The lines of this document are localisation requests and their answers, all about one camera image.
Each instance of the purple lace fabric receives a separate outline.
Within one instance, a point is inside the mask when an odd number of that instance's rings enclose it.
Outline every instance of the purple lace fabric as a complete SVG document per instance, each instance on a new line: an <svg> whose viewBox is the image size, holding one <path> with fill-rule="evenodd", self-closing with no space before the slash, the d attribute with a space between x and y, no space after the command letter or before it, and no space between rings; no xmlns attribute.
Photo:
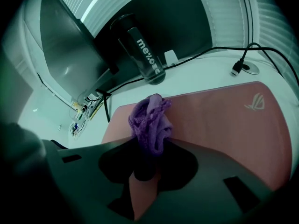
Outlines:
<svg viewBox="0 0 299 224"><path fill-rule="evenodd" d="M147 155L160 156L163 153L163 139L171 135L172 125L164 115L171 106L169 99L154 94L140 101L129 115L132 137Z"/></svg>

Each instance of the pink desk mat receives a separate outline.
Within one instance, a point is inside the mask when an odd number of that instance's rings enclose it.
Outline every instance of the pink desk mat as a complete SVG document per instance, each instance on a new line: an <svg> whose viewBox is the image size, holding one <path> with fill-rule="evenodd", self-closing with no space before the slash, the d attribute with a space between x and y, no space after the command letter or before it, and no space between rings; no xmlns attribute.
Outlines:
<svg viewBox="0 0 299 224"><path fill-rule="evenodd" d="M290 179L292 147L280 107L269 88L252 82L168 97L171 137L230 156L277 190ZM135 104L119 107L103 137L107 143L131 136L128 116Z"/></svg>

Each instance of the white desk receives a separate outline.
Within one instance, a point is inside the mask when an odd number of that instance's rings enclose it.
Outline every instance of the white desk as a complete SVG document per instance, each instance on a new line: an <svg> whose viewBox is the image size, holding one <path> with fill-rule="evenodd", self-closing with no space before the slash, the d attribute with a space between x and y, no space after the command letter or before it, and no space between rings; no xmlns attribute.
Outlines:
<svg viewBox="0 0 299 224"><path fill-rule="evenodd" d="M256 51L249 51L247 61L260 69L260 74L251 75L244 71L236 77L230 75L232 67L243 52L221 51L202 56L181 66L166 71L165 80L158 85L139 81L117 90L107 101L110 117L121 105L137 103L149 95L159 93L162 97L203 91L213 88L260 81L267 85L277 99L285 116L292 141L292 173L299 161L299 102L288 83ZM86 147L100 144L107 129L105 108L102 106L81 136L74 140L69 134L69 148Z"/></svg>

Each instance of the cable connector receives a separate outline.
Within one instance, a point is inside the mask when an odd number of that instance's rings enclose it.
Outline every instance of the cable connector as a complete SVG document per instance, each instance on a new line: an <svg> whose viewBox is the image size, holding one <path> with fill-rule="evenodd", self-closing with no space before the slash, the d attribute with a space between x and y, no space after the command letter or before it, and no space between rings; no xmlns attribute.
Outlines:
<svg viewBox="0 0 299 224"><path fill-rule="evenodd" d="M233 69L232 69L232 74L234 76L237 76L240 73L240 71L242 70L243 62L244 62L244 60L241 58L239 61L237 61L234 64Z"/></svg>

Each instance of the white cable clip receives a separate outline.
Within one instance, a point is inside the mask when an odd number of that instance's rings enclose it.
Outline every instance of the white cable clip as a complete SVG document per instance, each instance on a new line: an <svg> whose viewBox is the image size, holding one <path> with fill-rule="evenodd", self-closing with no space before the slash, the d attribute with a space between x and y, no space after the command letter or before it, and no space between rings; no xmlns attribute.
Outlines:
<svg viewBox="0 0 299 224"><path fill-rule="evenodd" d="M168 67L176 65L178 63L178 58L173 50L166 51L164 53L164 56Z"/></svg>

